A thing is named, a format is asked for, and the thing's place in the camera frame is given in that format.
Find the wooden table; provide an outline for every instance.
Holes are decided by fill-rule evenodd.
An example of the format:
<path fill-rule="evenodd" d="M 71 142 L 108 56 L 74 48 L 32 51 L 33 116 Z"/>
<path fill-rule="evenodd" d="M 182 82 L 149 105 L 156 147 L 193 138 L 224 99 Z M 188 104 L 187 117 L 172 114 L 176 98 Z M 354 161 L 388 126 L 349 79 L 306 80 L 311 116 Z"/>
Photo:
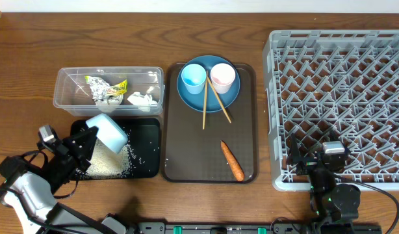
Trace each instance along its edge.
<path fill-rule="evenodd" d="M 262 50 L 275 29 L 399 29 L 391 14 L 10 14 L 0 19 L 0 162 L 34 150 L 38 128 L 66 137 L 77 118 L 53 106 L 59 69 L 70 66 L 160 66 L 198 55 L 221 55 L 257 74 L 259 164 L 249 185 L 191 185 L 153 179 L 83 181 L 62 203 L 94 219 L 118 213 L 125 222 L 270 223 L 315 215 L 306 192 L 278 192 L 270 179 Z M 66 194 L 74 184 L 64 185 Z M 399 200 L 399 192 L 393 192 Z M 386 231 L 394 203 L 361 195 L 357 222 Z M 13 209 L 0 205 L 0 233 L 21 233 Z M 394 233 L 399 233 L 399 224 Z"/>

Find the plastic dish rack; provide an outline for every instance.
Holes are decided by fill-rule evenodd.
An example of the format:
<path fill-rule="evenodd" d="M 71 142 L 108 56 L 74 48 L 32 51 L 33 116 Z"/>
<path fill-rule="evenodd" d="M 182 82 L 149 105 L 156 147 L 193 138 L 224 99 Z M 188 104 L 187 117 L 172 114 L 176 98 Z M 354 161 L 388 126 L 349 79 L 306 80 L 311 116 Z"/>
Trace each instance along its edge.
<path fill-rule="evenodd" d="M 399 31 L 273 31 L 263 67 L 275 188 L 310 189 L 286 165 L 290 134 L 311 156 L 334 130 L 351 150 L 341 176 L 399 190 Z"/>

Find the chopsticks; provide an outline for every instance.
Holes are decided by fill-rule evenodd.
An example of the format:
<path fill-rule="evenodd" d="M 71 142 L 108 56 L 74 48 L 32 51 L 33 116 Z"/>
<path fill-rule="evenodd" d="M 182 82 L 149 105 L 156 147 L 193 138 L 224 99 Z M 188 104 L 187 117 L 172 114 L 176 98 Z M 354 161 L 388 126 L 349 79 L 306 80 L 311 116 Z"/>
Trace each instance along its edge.
<path fill-rule="evenodd" d="M 205 129 L 205 114 L 207 113 L 207 92 L 208 92 L 208 84 L 205 83 L 205 92 L 204 92 L 204 110 L 202 111 L 202 129 Z"/>
<path fill-rule="evenodd" d="M 223 105 L 223 103 L 221 102 L 220 97 L 218 97 L 217 91 L 215 90 L 214 86 L 212 85 L 212 83 L 211 83 L 211 81 L 210 81 L 210 79 L 209 79 L 209 77 L 208 77 L 208 71 L 207 71 L 207 81 L 208 81 L 208 83 L 210 84 L 211 89 L 212 89 L 212 91 L 214 92 L 214 95 L 215 95 L 215 97 L 217 98 L 217 101 L 218 101 L 218 103 L 219 103 L 220 106 L 221 106 L 221 109 L 224 111 L 225 117 L 227 117 L 228 122 L 231 123 L 230 117 L 228 116 L 227 111 L 225 111 L 224 105 Z"/>

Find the pink paper cup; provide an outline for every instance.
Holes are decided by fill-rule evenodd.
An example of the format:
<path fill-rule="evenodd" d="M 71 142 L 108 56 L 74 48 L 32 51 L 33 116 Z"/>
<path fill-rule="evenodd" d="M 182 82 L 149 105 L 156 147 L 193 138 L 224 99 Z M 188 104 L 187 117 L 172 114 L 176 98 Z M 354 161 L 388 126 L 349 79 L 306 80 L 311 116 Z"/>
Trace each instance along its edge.
<path fill-rule="evenodd" d="M 210 76 L 216 92 L 225 94 L 231 88 L 236 78 L 236 72 L 232 66 L 220 63 L 212 67 Z"/>

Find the carrot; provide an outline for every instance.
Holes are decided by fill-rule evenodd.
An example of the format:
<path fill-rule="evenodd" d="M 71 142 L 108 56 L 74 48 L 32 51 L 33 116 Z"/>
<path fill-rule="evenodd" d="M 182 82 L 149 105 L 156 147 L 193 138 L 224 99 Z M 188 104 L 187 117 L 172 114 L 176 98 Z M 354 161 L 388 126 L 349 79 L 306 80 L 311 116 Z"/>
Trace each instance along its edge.
<path fill-rule="evenodd" d="M 241 170 L 241 167 L 238 164 L 236 158 L 234 158 L 234 155 L 231 153 L 230 149 L 228 148 L 227 144 L 225 144 L 224 141 L 221 141 L 221 150 L 223 151 L 225 159 L 227 159 L 227 162 L 230 165 L 231 171 L 233 172 L 236 180 L 243 181 L 244 180 L 243 170 Z"/>

